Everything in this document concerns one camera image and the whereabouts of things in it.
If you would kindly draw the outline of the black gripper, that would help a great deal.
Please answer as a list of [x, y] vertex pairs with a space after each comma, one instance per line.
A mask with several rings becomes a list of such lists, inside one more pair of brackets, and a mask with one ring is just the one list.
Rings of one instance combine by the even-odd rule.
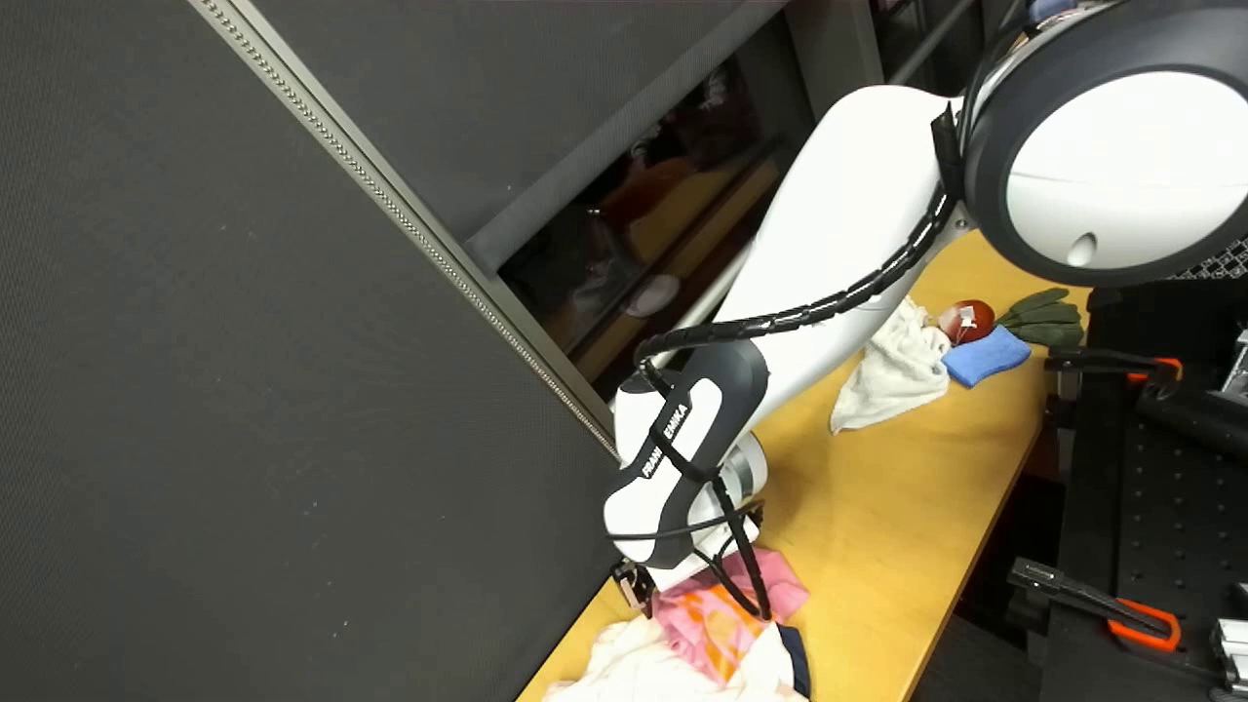
[[620, 598], [623, 598], [637, 613], [651, 613], [651, 609], [655, 609], [658, 587], [655, 587], [655, 577], [651, 577], [642, 564], [620, 557], [620, 563], [611, 564], [611, 586], [620, 587]]

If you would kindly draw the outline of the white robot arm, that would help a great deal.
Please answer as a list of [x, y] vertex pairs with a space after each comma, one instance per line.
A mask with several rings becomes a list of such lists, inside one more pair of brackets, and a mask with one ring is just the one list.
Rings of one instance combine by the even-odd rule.
[[751, 426], [894, 317], [954, 217], [1045, 282], [1161, 282], [1243, 235], [1243, 151], [1248, 0], [1023, 0], [962, 89], [844, 93], [718, 317], [637, 347], [607, 543], [655, 586], [746, 552]]

